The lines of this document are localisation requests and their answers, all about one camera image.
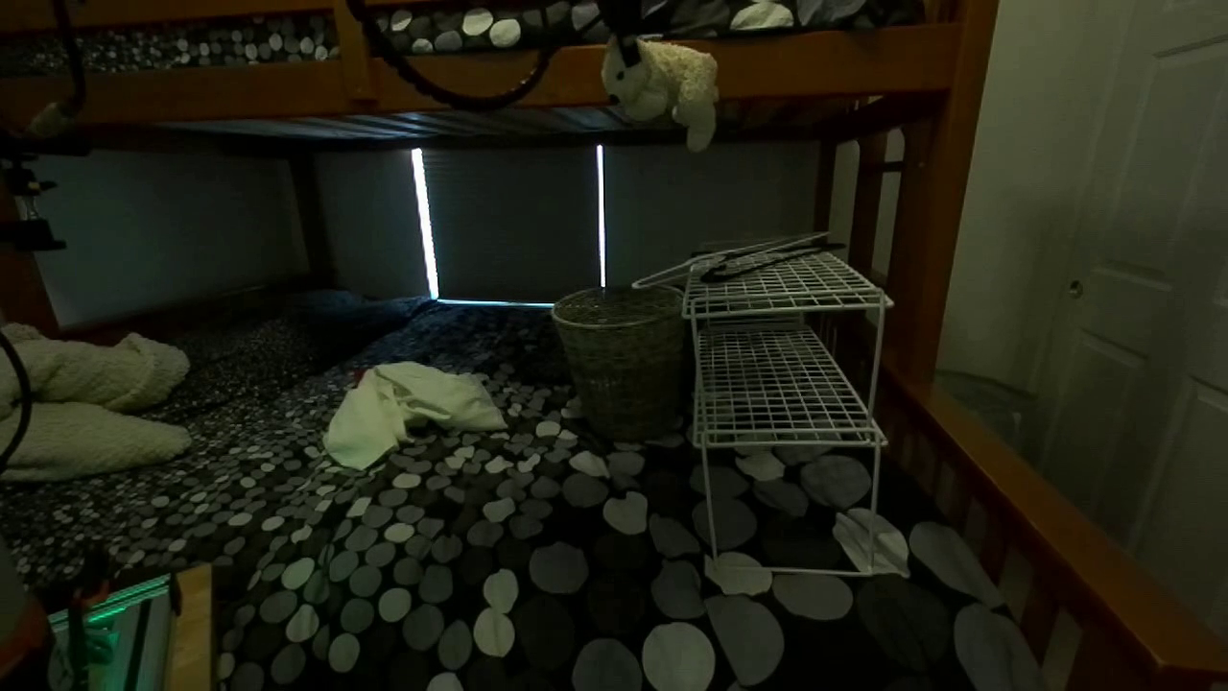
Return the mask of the woven wicker basket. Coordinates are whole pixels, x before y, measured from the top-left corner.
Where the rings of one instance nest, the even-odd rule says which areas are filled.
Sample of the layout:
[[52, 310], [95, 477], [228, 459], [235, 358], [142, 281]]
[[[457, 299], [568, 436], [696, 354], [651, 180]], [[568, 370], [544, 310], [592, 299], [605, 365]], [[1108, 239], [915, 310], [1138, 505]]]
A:
[[579, 289], [554, 327], [583, 418], [609, 440], [650, 440], [679, 422], [688, 336], [677, 289]]

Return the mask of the black grey dotted duvet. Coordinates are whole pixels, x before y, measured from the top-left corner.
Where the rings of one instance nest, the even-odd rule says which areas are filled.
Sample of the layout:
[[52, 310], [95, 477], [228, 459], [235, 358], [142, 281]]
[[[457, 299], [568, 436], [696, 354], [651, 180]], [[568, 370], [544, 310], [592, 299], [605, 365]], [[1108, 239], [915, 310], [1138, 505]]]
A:
[[[322, 428], [363, 368], [476, 376], [503, 428], [414, 427], [372, 466]], [[82, 568], [216, 578], [216, 691], [1045, 691], [966, 536], [897, 473], [906, 577], [843, 577], [869, 451], [712, 451], [725, 552], [683, 436], [604, 440], [542, 310], [340, 315], [223, 328], [169, 401], [187, 451], [0, 491], [42, 598]]]

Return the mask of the wooden bunk bed frame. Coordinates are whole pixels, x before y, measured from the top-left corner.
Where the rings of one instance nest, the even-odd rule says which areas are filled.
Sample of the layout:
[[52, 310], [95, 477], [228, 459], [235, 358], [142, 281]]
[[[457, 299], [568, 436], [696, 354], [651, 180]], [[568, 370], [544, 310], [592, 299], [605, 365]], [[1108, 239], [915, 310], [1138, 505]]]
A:
[[[481, 112], [499, 84], [533, 112], [604, 100], [597, 51], [550, 57], [391, 54], [363, 0], [121, 0], [120, 17], [216, 17], [235, 11], [331, 7], [339, 62], [252, 68], [100, 74], [83, 84], [87, 129], [191, 120], [344, 120]], [[938, 344], [957, 263], [958, 207], [985, 84], [995, 0], [924, 0], [922, 22], [719, 39], [721, 95], [792, 102], [828, 141], [906, 135], [892, 263], [886, 422], [903, 459], [975, 536], [1005, 584], [1009, 612], [1057, 675], [1057, 691], [1228, 691], [1228, 649], [1176, 594], [1062, 500], [1028, 459], [938, 387]]]

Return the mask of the cream stuffed animal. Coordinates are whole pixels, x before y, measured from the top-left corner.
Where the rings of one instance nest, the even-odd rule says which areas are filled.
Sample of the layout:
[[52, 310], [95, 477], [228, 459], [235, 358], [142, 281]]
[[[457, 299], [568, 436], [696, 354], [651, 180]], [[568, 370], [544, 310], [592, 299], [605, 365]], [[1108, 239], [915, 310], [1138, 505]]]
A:
[[719, 135], [719, 57], [683, 43], [617, 39], [604, 54], [604, 86], [628, 121], [672, 120], [688, 149], [702, 153]]

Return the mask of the upper bunk dotted bedding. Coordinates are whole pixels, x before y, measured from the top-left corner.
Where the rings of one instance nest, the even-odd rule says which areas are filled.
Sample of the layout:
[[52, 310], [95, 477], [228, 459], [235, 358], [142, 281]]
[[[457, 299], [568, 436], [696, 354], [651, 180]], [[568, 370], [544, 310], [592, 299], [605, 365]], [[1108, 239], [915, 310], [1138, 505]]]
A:
[[[0, 0], [0, 68], [8, 77], [165, 74], [339, 62], [331, 7], [235, 11], [216, 17], [120, 17], [121, 0]], [[783, 29], [874, 29], [922, 22], [924, 0], [623, 0], [650, 39], [739, 39]], [[407, 57], [496, 54], [605, 43], [604, 0], [363, 0], [379, 34]]]

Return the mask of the green lit device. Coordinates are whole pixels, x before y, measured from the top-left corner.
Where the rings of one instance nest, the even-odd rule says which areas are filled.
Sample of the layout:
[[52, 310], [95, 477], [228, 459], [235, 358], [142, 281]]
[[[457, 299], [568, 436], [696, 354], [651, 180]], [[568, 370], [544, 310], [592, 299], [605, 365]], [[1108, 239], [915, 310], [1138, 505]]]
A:
[[182, 587], [155, 577], [51, 612], [51, 691], [165, 691]]

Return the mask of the white door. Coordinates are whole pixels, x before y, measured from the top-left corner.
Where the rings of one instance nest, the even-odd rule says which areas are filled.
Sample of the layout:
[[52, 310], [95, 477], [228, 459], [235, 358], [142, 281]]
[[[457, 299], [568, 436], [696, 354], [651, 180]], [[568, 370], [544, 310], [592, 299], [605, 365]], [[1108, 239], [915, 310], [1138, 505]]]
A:
[[1228, 0], [1059, 0], [1041, 473], [1199, 623], [1228, 587]]

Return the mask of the white crumpled cloth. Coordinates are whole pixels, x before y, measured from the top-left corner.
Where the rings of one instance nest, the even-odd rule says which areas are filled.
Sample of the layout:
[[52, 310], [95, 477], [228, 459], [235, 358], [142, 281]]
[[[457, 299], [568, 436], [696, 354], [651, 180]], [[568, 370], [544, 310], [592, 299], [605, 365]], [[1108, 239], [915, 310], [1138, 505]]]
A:
[[372, 466], [414, 427], [503, 428], [505, 418], [491, 392], [467, 370], [444, 370], [418, 359], [389, 359], [362, 370], [322, 428], [322, 450], [340, 466]]

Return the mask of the white pillow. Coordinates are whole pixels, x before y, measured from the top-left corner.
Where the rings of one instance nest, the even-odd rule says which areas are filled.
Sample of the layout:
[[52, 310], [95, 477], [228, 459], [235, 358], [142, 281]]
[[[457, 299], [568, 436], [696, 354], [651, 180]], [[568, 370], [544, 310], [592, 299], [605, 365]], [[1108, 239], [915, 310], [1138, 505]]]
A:
[[14, 344], [40, 401], [95, 401], [107, 411], [142, 411], [169, 399], [191, 370], [183, 350], [121, 335], [113, 344], [51, 336], [27, 321], [8, 321], [5, 336]]
[[8, 484], [107, 477], [182, 458], [191, 432], [173, 422], [120, 415], [95, 401], [40, 401], [13, 451]]

